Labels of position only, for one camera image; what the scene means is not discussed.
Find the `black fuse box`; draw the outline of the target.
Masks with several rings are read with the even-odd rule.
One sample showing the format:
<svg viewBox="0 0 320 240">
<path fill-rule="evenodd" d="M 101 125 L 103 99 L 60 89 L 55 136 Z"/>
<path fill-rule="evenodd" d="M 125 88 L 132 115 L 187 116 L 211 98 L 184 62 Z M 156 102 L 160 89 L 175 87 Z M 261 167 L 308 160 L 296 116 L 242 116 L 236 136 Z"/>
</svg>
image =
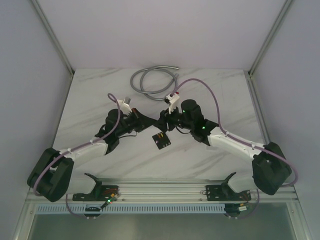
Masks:
<svg viewBox="0 0 320 240">
<path fill-rule="evenodd" d="M 161 134 L 163 134 L 163 137 L 157 138 L 157 135 L 161 135 Z M 159 132 L 159 133 L 153 135 L 152 139 L 155 142 L 155 144 L 159 150 L 171 145 L 171 141 L 165 132 Z"/>
</svg>

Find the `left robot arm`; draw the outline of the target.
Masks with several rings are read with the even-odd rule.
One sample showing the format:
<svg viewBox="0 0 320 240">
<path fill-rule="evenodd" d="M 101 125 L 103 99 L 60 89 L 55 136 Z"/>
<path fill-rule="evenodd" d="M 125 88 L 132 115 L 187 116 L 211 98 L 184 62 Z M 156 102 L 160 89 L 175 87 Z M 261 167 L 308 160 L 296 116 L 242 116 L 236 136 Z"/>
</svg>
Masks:
<svg viewBox="0 0 320 240">
<path fill-rule="evenodd" d="M 31 171 L 27 185 L 50 202 L 56 202 L 70 193 L 75 166 L 111 153 L 123 135 L 140 133 L 155 122 L 155 119 L 143 115 L 136 108 L 132 108 L 130 113 L 112 109 L 104 125 L 89 142 L 65 150 L 52 147 L 45 149 Z"/>
</svg>

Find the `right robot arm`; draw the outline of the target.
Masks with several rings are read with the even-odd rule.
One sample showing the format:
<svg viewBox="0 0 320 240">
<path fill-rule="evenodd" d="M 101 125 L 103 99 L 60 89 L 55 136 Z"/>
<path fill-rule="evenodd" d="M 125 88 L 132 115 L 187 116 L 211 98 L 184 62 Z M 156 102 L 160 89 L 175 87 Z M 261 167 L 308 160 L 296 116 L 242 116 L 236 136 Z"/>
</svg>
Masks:
<svg viewBox="0 0 320 240">
<path fill-rule="evenodd" d="M 163 132 L 187 129 L 197 142 L 223 149 L 251 164 L 250 171 L 234 171 L 223 180 L 221 193 L 226 199 L 232 200 L 251 189 L 274 195 L 292 174 L 292 168 L 285 162 L 276 143 L 246 144 L 245 139 L 230 136 L 221 130 L 218 123 L 204 118 L 201 107 L 193 99 L 184 100 L 181 107 L 173 99 L 165 99 L 165 102 L 168 109 L 161 111 L 155 127 Z"/>
</svg>

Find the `brown blade fuse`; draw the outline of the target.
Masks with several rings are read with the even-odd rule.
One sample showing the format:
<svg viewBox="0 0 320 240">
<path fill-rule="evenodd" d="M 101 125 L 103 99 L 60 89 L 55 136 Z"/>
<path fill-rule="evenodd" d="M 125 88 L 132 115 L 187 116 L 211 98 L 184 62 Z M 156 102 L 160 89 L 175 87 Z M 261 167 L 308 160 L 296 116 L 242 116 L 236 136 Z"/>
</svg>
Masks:
<svg viewBox="0 0 320 240">
<path fill-rule="evenodd" d="M 138 119 L 139 118 L 139 112 L 137 111 L 137 109 L 133 108 L 132 111 L 135 114 L 136 118 Z"/>
</svg>

